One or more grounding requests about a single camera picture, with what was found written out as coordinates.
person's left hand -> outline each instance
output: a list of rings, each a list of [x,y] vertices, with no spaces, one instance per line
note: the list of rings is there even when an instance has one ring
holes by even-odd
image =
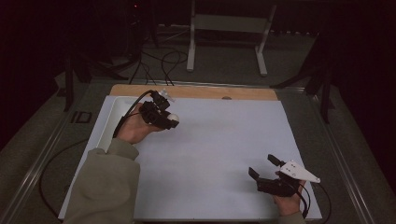
[[[141,103],[136,105],[134,110],[131,112],[131,116],[122,124],[116,138],[130,144],[135,144],[141,142],[150,133],[163,130],[152,124],[147,124],[143,120],[142,116],[139,114],[139,108],[141,106]]]

black cable on floor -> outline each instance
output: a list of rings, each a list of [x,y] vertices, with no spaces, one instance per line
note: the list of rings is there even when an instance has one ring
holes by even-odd
[[[145,63],[142,63],[142,67],[146,72],[146,85],[149,83],[149,79],[151,79],[151,81],[154,83],[154,85],[157,85],[157,83],[155,82],[155,80],[152,78],[152,76],[149,74],[149,66]]]
[[[161,61],[161,69],[163,70],[163,73],[165,75],[165,83],[166,83],[166,85],[169,85],[168,84],[168,81],[169,81],[173,86],[175,86],[175,84],[173,83],[172,79],[169,77],[169,74],[177,67],[178,64],[186,62],[187,59],[188,59],[188,56],[187,56],[187,53],[179,51],[177,49],[172,49],[172,48],[164,48],[164,49],[171,49],[172,51],[166,53],[165,55],[163,55],[162,58],[155,57],[155,56],[153,56],[151,54],[148,54],[148,53],[146,53],[144,51],[142,51],[142,53],[147,55],[147,56],[149,56],[149,57],[151,57],[151,58],[153,58],[153,59]],[[169,55],[174,54],[174,53],[177,53],[177,55],[178,55],[178,59],[177,59],[176,62],[170,62],[170,61],[166,61],[165,60],[166,57],[168,57]],[[173,64],[172,68],[169,71],[165,71],[165,68],[164,68],[164,64],[165,63]]]
[[[323,186],[321,186],[321,184],[318,183],[318,185],[320,186],[321,189],[323,189],[323,192],[326,194],[326,197],[329,200],[329,215],[327,215],[326,219],[324,220],[324,222],[323,222],[323,224],[324,224],[327,221],[329,221],[330,216],[332,215],[332,201],[330,200],[329,193],[326,191],[326,189],[323,188]]]
[[[66,151],[67,149],[70,149],[70,148],[72,148],[72,147],[75,147],[75,146],[77,146],[77,145],[79,145],[79,144],[81,144],[81,143],[87,142],[87,141],[88,141],[88,138],[87,138],[87,139],[84,139],[84,140],[81,140],[81,141],[79,141],[79,142],[76,142],[75,144],[72,144],[72,145],[70,145],[70,146],[68,146],[68,147],[65,147],[65,148],[63,148],[62,150],[60,150],[59,152],[57,152],[55,155],[53,155],[53,156],[47,161],[47,164],[46,164],[46,166],[44,167],[43,172],[41,173],[41,176],[40,176],[39,179],[38,179],[38,191],[40,192],[40,197],[41,197],[41,199],[42,199],[44,205],[46,205],[46,206],[48,207],[48,209],[51,211],[51,213],[52,213],[61,223],[62,223],[62,221],[58,218],[58,213],[55,211],[55,209],[53,209],[53,207],[50,205],[50,203],[47,201],[47,199],[46,199],[46,197],[45,197],[45,195],[44,195],[43,188],[42,188],[43,176],[44,176],[44,173],[46,172],[48,166],[51,164],[51,162],[52,162],[55,158],[57,158],[59,155],[61,155],[61,154],[62,154],[64,151]]]
[[[136,67],[136,69],[134,70],[134,74],[132,75],[131,79],[129,80],[129,85],[131,85],[132,80],[134,80],[134,77],[136,76],[137,71],[139,70],[140,64],[142,64],[142,54],[141,54],[141,53],[140,53],[140,55],[139,55],[139,63],[137,64],[137,67]]]

white stand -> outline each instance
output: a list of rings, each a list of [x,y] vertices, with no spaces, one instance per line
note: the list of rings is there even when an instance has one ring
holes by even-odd
[[[268,18],[248,18],[248,17],[229,17],[195,14],[195,0],[191,2],[191,34],[190,48],[187,60],[187,71],[194,70],[195,60],[195,29],[218,30],[218,31],[236,31],[262,34],[262,42],[255,48],[257,62],[260,68],[260,75],[267,76],[262,50],[271,28],[271,22],[276,11],[276,6],[272,6]]]

table leg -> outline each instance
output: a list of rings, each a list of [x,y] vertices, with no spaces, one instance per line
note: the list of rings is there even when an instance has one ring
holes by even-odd
[[[256,46],[256,56],[257,56],[257,63],[259,64],[260,75],[262,77],[267,76],[267,68],[265,66],[264,57],[262,56],[262,51],[264,49],[265,42],[267,41],[268,34],[270,33],[271,29],[271,22],[275,15],[276,6],[272,6],[270,15],[268,17],[268,21],[265,24],[264,32],[262,33],[262,42],[259,46]]]
[[[195,61],[195,0],[191,1],[190,47],[187,58],[187,71],[194,70]]]

dark background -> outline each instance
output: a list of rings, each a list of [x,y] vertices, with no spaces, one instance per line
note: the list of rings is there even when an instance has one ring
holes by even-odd
[[[318,35],[306,64],[321,64],[329,57],[336,57],[332,84],[339,88],[395,190],[396,179],[392,176],[396,133],[395,3],[385,0],[277,2],[272,26],[276,35],[287,31]],[[79,48],[89,53],[97,50],[98,55],[109,55],[108,44],[97,37],[103,34],[100,32],[103,24],[92,4],[95,1],[2,2],[0,148],[57,91],[53,78],[64,70],[64,53],[70,40],[79,41]],[[203,0],[197,10],[242,16],[260,14],[262,3],[251,1],[251,4],[255,7],[248,4],[241,7],[238,1]],[[189,24],[190,8],[185,0],[157,1],[153,8],[155,22]]]

